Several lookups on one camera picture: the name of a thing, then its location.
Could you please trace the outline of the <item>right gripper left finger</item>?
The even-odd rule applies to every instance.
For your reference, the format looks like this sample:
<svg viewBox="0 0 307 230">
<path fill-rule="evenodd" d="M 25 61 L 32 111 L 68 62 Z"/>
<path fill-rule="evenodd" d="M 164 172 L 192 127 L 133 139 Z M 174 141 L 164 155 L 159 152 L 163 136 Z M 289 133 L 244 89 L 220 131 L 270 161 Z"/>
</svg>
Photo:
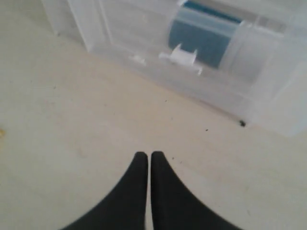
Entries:
<svg viewBox="0 0 307 230">
<path fill-rule="evenodd" d="M 116 186 L 65 230 L 144 230 L 148 156 L 136 152 Z"/>
</svg>

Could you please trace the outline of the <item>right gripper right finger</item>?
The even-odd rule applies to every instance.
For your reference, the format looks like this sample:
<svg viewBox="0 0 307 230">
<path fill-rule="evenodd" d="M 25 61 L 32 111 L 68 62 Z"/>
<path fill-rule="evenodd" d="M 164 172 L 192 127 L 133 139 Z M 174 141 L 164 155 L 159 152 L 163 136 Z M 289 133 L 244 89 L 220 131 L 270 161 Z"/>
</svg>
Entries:
<svg viewBox="0 0 307 230">
<path fill-rule="evenodd" d="M 151 209 L 155 230 L 238 230 L 203 204 L 180 180 L 162 151 L 151 154 Z"/>
</svg>

